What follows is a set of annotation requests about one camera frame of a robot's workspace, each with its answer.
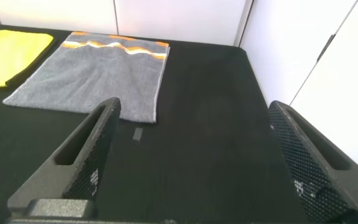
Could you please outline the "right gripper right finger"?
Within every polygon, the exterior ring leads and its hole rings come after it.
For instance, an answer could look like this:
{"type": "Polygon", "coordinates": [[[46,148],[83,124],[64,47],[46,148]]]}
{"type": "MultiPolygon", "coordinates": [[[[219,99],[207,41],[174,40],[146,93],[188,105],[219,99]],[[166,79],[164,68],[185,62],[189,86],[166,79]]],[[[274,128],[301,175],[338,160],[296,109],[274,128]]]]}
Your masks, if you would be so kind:
{"type": "Polygon", "coordinates": [[[291,106],[268,114],[311,223],[358,223],[358,165],[291,106]]]}

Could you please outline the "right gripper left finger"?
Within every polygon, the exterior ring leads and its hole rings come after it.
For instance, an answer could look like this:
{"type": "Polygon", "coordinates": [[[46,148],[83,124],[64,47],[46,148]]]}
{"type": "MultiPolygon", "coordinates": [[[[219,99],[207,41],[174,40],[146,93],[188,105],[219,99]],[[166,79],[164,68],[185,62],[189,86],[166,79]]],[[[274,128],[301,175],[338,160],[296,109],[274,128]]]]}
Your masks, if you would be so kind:
{"type": "Polygon", "coordinates": [[[120,112],[117,97],[100,103],[10,196],[10,212],[23,214],[37,199],[95,200],[120,112]]]}

